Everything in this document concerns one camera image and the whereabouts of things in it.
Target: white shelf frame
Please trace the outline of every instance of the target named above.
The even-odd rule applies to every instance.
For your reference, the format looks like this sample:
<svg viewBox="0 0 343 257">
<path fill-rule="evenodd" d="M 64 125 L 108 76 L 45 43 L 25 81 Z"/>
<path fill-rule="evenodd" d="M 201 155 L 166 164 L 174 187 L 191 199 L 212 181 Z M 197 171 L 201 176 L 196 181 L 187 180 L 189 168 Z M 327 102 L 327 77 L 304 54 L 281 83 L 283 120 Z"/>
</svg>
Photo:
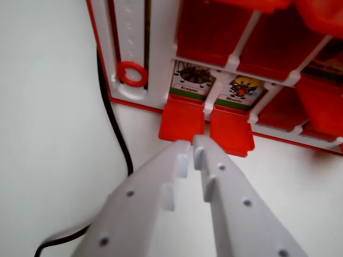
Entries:
<svg viewBox="0 0 343 257">
<path fill-rule="evenodd" d="M 120 35 L 120 54 L 121 61 L 134 61 L 141 66 L 144 63 L 144 1 L 143 0 L 113 0 L 116 6 L 116 21 L 117 24 L 126 28 L 119 29 Z M 294 87 L 300 79 L 300 71 L 318 54 L 318 52 L 332 39 L 332 36 L 327 35 L 312 51 L 312 53 L 303 61 L 303 63 L 294 71 L 292 71 L 285 81 L 276 81 L 253 74 L 237 71 L 239 66 L 239 54 L 241 53 L 245 43 L 247 42 L 253 28 L 255 27 L 260 13 L 255 11 L 251 16 L 241 39 L 239 40 L 236 49 L 229 56 L 227 65 L 219 67 L 209 65 L 202 62 L 189 60 L 176 56 L 176 29 L 180 9 L 180 0 L 151 0 L 151 27 L 150 27 L 150 56 L 149 56 L 149 80 L 148 90 L 143 88 L 133 88 L 125 84 L 121 84 L 116 78 L 116 55 L 114 48 L 114 40 L 111 30 L 111 22 L 109 17 L 108 5 L 106 0 L 90 0 L 96 30 L 100 40 L 100 47 L 103 53 L 103 60 L 107 72 L 107 79 L 110 82 L 111 96 L 115 99 L 124 100 L 136 104 L 145 105 L 152 108 L 164 109 L 168 99 L 170 81 L 173 75 L 175 61 L 190 62 L 193 64 L 207 66 L 211 68 L 211 73 L 216 73 L 217 70 L 227 74 L 227 77 L 221 77 L 220 80 L 213 85 L 206 101 L 205 101 L 205 119 L 210 119 L 210 114 L 213 109 L 213 103 L 217 99 L 223 86 L 225 79 L 234 75 L 244 75 L 265 81 L 265 88 L 268 92 L 254 106 L 250 112 L 249 122 L 252 125 L 252 131 L 272 137 L 288 140 L 296 143 L 301 143 L 308 146 L 318 147 L 330 150 L 337 153 L 342 153 L 339 145 L 343 143 L 343 138 L 337 138 L 334 142 L 326 142 L 299 135 L 302 132 L 302 127 L 297 126 L 292 132 L 285 132 L 270 127 L 257 125 L 259 112 L 273 99 L 273 97 L 281 90 L 282 86 Z M 135 32 L 128 33 L 125 29 L 134 29 Z M 131 73 L 132 78 L 139 79 L 138 75 Z"/>
</svg>

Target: black cable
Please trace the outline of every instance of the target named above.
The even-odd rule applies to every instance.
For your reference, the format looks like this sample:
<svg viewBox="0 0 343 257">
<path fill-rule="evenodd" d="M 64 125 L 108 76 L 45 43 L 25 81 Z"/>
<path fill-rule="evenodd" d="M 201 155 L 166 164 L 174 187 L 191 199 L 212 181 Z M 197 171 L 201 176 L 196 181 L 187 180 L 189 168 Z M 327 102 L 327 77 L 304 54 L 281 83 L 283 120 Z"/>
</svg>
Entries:
<svg viewBox="0 0 343 257">
<path fill-rule="evenodd" d="M 100 59 L 100 55 L 98 51 L 97 51 L 97 60 L 98 60 L 99 84 L 100 84 L 100 91 L 101 91 L 101 96 L 103 100 L 103 105 L 105 106 L 109 121 L 111 122 L 114 133 L 117 136 L 117 140 L 119 142 L 120 148 L 122 149 L 122 152 L 124 154 L 126 165 L 128 167 L 128 176 L 130 176 L 133 173 L 133 164 L 131 160 L 131 155 L 125 144 L 125 140 L 123 138 L 122 132 L 120 131 L 116 117 L 114 116 L 114 113 L 112 110 L 111 101 L 108 97 L 106 78 L 102 69 L 101 59 Z"/>
<path fill-rule="evenodd" d="M 77 231 L 76 233 L 71 234 L 69 236 L 58 238 L 58 239 L 54 239 L 54 240 L 47 241 L 47 242 L 41 244 L 38 247 L 38 249 L 36 250 L 36 253 L 34 254 L 34 257 L 41 256 L 41 253 L 42 253 L 43 249 L 46 248 L 46 247 L 65 244 L 65 243 L 68 243 L 70 241 L 73 241 L 73 240 L 83 236 L 87 232 L 89 227 L 90 227 L 90 225 L 86 226 L 85 228 L 83 228 L 83 229 L 81 229 L 81 230 Z"/>
<path fill-rule="evenodd" d="M 129 150 L 125 144 L 125 140 L 123 138 L 122 132 L 120 131 L 120 128 L 118 126 L 116 117 L 114 116 L 114 113 L 112 110 L 111 101 L 108 97 L 108 92 L 107 92 L 106 78 L 105 78 L 105 75 L 104 75 L 104 72 L 102 69 L 101 59 L 100 59 L 100 55 L 99 55 L 98 51 L 96 51 L 96 60 L 98 63 L 98 77 L 99 77 L 100 92 L 101 92 L 101 97 L 103 100 L 103 105 L 105 106 L 108 118 L 109 118 L 109 120 L 111 122 L 111 126 L 113 128 L 113 131 L 117 136 L 117 140 L 119 142 L 120 148 L 123 151 L 125 161 L 126 161 L 126 165 L 128 167 L 128 176 L 129 176 L 133 173 L 132 159 L 131 159 L 131 155 L 129 153 Z M 76 233 L 71 234 L 69 236 L 50 240 L 50 241 L 47 241 L 45 243 L 42 243 L 37 248 L 36 253 L 34 254 L 34 257 L 40 257 L 43 249 L 46 247 L 65 244 L 65 243 L 68 243 L 70 241 L 73 241 L 73 240 L 83 236 L 87 232 L 90 225 L 84 227 L 83 229 L 81 229 L 81 230 L 77 231 Z"/>
</svg>

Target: red plastic bin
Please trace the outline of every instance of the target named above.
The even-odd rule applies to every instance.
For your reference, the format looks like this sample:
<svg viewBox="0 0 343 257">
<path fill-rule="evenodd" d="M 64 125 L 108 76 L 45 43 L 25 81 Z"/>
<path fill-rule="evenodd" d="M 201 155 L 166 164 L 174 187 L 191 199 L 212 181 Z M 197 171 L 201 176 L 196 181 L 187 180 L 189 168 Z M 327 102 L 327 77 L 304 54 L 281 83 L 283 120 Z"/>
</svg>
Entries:
<svg viewBox="0 0 343 257">
<path fill-rule="evenodd" d="M 249 113 L 214 105 L 210 117 L 210 137 L 228 154 L 246 157 L 255 148 Z"/>
<path fill-rule="evenodd" d="M 275 9 L 285 9 L 290 4 L 290 0 L 214 0 L 215 2 L 234 4 L 244 8 L 250 8 L 263 13 L 273 13 Z"/>
<path fill-rule="evenodd" d="M 309 28 L 343 39 L 342 0 L 295 0 L 294 3 Z"/>
<path fill-rule="evenodd" d="M 289 132 L 295 126 L 303 124 L 308 118 L 296 90 L 284 87 L 261 111 L 257 124 Z"/>
<path fill-rule="evenodd" d="M 327 80 L 302 74 L 296 90 L 313 127 L 322 133 L 343 136 L 343 88 Z"/>
<path fill-rule="evenodd" d="M 242 51 L 238 70 L 284 81 L 323 38 L 304 24 L 294 5 L 262 14 Z"/>
<path fill-rule="evenodd" d="M 329 135 L 326 133 L 322 133 L 320 131 L 317 131 L 313 125 L 311 124 L 311 122 L 307 122 L 304 126 L 303 126 L 303 131 L 301 133 L 301 135 L 307 135 L 309 137 L 313 137 L 313 138 L 319 138 L 319 139 L 323 139 L 326 140 L 328 142 L 334 142 L 336 140 L 336 136 L 334 135 Z"/>
<path fill-rule="evenodd" d="M 183 1 L 177 55 L 225 66 L 253 10 L 204 0 Z"/>
<path fill-rule="evenodd" d="M 187 140 L 205 133 L 204 102 L 170 94 L 162 115 L 159 138 Z"/>
</svg>

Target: green label stripe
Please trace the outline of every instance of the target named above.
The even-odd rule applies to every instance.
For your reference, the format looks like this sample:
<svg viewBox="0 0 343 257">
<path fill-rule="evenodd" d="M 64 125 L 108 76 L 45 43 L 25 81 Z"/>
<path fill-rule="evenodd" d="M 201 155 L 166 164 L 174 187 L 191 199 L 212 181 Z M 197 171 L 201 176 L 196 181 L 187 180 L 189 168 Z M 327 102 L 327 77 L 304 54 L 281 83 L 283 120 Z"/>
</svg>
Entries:
<svg viewBox="0 0 343 257">
<path fill-rule="evenodd" d="M 248 111 L 252 108 L 252 106 L 245 105 L 245 104 L 240 104 L 240 103 L 235 103 L 235 102 L 230 102 L 222 99 L 217 99 L 214 104 L 221 105 L 221 106 L 226 106 L 229 108 L 237 109 L 237 110 L 242 110 L 242 111 Z"/>
<path fill-rule="evenodd" d="M 192 99 L 197 99 L 197 100 L 202 100 L 202 101 L 206 100 L 206 95 L 200 95 L 193 92 L 177 89 L 174 87 L 171 87 L 169 92 L 174 95 L 180 95 L 180 96 L 184 96 L 184 97 L 188 97 Z"/>
</svg>

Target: red ring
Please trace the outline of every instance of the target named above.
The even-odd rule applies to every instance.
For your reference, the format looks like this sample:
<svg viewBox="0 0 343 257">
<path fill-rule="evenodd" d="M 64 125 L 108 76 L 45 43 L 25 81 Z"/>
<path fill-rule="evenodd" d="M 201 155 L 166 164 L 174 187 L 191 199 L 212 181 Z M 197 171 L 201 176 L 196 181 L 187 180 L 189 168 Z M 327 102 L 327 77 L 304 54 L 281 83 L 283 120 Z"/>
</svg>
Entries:
<svg viewBox="0 0 343 257">
<path fill-rule="evenodd" d="M 141 75 L 141 80 L 134 81 L 131 79 L 128 79 L 126 77 L 126 70 L 127 68 L 134 69 L 139 72 Z M 134 62 L 120 62 L 117 66 L 117 74 L 118 78 L 124 82 L 125 84 L 131 86 L 131 87 L 143 87 L 148 83 L 148 73 L 146 69 L 144 69 L 142 66 L 140 66 L 137 63 Z"/>
</svg>

